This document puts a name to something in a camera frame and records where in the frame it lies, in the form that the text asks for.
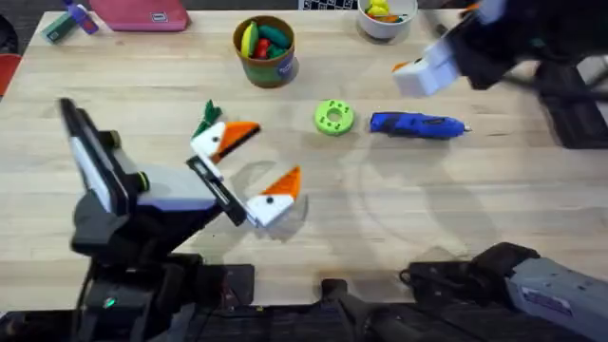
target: blue tool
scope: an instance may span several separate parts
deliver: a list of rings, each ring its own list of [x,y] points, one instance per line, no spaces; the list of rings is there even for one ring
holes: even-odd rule
[[[448,118],[406,112],[373,113],[370,131],[391,136],[449,139],[463,135],[471,129],[464,123]]]

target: green ring toy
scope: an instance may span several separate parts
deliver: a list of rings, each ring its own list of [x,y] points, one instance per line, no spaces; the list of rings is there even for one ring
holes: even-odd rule
[[[339,115],[340,120],[331,120],[330,115],[333,113]],[[351,130],[354,124],[354,111],[344,101],[327,100],[316,108],[314,124],[318,130],[327,135],[339,136]]]

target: cup of toy food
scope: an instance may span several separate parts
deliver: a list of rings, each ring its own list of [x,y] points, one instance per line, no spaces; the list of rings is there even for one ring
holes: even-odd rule
[[[416,0],[359,0],[357,22],[371,37],[388,40],[409,32],[417,11]]]
[[[237,26],[233,44],[254,85],[272,88],[293,79],[295,35],[283,20],[270,15],[249,18]]]

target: wooden tabletop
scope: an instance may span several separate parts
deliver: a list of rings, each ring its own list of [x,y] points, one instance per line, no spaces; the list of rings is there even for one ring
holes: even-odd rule
[[[251,85],[231,46],[237,24],[261,13],[296,34],[299,72],[279,89]],[[55,107],[65,96],[144,163],[186,167],[209,99],[225,120],[260,122],[261,134],[219,165],[239,193],[301,165],[301,196],[277,226],[222,217],[180,247],[254,264],[258,304],[313,302],[327,276],[369,300],[404,300],[396,275],[409,262],[472,257],[500,241],[608,279],[608,152],[561,148],[534,96],[506,86],[476,92],[463,79],[427,99],[400,97],[390,69],[431,42],[422,20],[407,39],[378,45],[355,14],[192,12],[185,32],[102,27],[60,46],[36,34],[0,103],[0,309],[70,308],[83,280],[86,259],[68,245],[83,189]],[[58,15],[46,13],[40,28]],[[457,12],[441,15],[454,23]],[[330,98],[357,113],[339,138],[313,125]],[[451,116],[473,131],[450,142],[372,135],[377,110]]]

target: green toy vegetable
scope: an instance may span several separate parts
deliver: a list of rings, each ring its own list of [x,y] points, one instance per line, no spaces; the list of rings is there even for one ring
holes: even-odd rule
[[[243,37],[240,40],[240,54],[243,57],[250,57],[254,53],[258,38],[257,24],[256,22],[251,22],[243,32]]]
[[[199,126],[192,135],[192,139],[195,139],[200,133],[204,132],[207,128],[215,124],[220,115],[221,109],[214,106],[213,101],[209,100],[205,106],[205,112],[202,115]]]
[[[269,39],[273,44],[280,48],[289,48],[292,43],[289,38],[281,32],[280,29],[270,27],[268,25],[262,25],[259,27],[259,35],[262,38]]]

